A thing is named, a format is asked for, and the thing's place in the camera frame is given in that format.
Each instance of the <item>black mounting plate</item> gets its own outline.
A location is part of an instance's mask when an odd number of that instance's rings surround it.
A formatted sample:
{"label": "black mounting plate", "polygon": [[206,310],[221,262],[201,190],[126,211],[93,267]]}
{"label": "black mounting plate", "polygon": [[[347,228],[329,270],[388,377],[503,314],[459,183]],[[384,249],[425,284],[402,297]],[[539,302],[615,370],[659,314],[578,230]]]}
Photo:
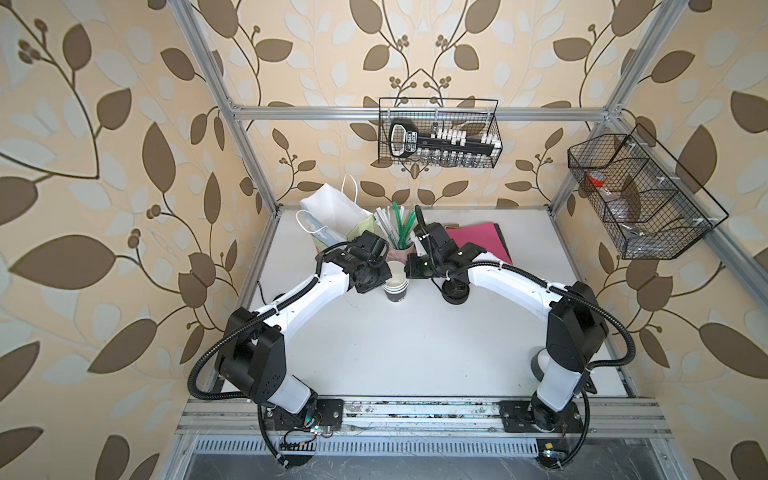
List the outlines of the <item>black mounting plate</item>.
{"label": "black mounting plate", "polygon": [[[274,415],[271,419],[274,422],[272,430],[292,430],[296,428],[296,425],[290,421],[292,415],[286,414],[286,418],[283,419],[285,410],[277,407],[273,410]],[[342,417],[344,416],[344,401],[341,399],[318,399],[316,412],[320,414],[320,426],[337,427],[341,425]]]}
{"label": "black mounting plate", "polygon": [[[498,414],[502,418],[504,431],[507,433],[541,433],[525,416],[528,412],[528,400],[502,400],[498,403]],[[569,402],[562,412],[566,433],[581,433],[584,423],[575,403]]]}

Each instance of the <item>floral wallpaper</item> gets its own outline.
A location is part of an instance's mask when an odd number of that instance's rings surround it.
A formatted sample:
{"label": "floral wallpaper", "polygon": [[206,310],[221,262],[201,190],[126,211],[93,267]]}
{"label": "floral wallpaper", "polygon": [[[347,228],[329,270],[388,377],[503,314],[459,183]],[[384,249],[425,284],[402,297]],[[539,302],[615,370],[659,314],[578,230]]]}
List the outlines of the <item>floral wallpaper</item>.
{"label": "floral wallpaper", "polygon": [[150,478],[266,224],[162,7],[0,0],[2,478]]}
{"label": "floral wallpaper", "polygon": [[[358,204],[436,207],[540,207],[567,171],[566,150],[588,133],[584,122],[501,122],[504,149],[493,169],[444,168],[378,157],[370,123],[254,121],[247,124],[279,203],[298,205],[324,183],[358,182]],[[354,197],[354,187],[345,187]]]}
{"label": "floral wallpaper", "polygon": [[602,107],[654,0],[192,0],[230,96],[360,106],[367,96]]}
{"label": "floral wallpaper", "polygon": [[[624,113],[670,147],[730,212],[720,228],[768,266],[768,5],[688,6]],[[703,242],[675,260],[619,260],[575,192],[558,222],[601,305],[634,334],[632,379],[641,395],[659,400],[693,475],[764,477],[766,312]]]}

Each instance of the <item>black wire mesh basket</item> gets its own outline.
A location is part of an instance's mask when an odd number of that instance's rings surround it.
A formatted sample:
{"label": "black wire mesh basket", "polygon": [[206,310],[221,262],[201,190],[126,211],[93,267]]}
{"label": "black wire mesh basket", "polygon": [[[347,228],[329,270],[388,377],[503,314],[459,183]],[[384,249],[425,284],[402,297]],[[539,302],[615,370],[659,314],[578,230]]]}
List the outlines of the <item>black wire mesh basket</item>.
{"label": "black wire mesh basket", "polygon": [[[668,174],[650,155],[667,155]],[[568,169],[621,258],[671,260],[728,218],[723,206],[641,124],[568,149]]]}
{"label": "black wire mesh basket", "polygon": [[493,168],[503,149],[497,106],[476,98],[380,98],[379,158]]}

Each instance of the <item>pink paper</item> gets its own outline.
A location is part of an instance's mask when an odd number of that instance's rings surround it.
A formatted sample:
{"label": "pink paper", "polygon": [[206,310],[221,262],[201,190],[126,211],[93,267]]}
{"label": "pink paper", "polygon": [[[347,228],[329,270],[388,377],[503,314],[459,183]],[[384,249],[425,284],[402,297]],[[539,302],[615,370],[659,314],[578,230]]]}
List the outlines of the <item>pink paper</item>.
{"label": "pink paper", "polygon": [[504,260],[509,264],[512,263],[504,248],[502,239],[498,237],[498,232],[493,222],[481,223],[471,227],[446,228],[445,232],[456,242],[458,248],[463,247],[466,243],[474,243],[478,247],[483,247],[488,252],[493,253],[500,260]]}

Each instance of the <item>gift bag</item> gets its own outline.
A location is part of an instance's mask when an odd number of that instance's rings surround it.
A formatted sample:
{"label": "gift bag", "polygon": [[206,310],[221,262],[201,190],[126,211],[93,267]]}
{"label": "gift bag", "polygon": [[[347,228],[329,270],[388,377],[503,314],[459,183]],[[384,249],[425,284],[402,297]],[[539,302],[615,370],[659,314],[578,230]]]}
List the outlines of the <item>gift bag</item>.
{"label": "gift bag", "polygon": [[314,194],[299,202],[301,210],[296,212],[296,221],[302,229],[310,233],[318,250],[323,250],[345,240],[353,240],[368,230],[373,232],[373,214],[357,205],[357,182],[355,200],[350,200],[343,193],[346,178],[341,190],[324,184]]}

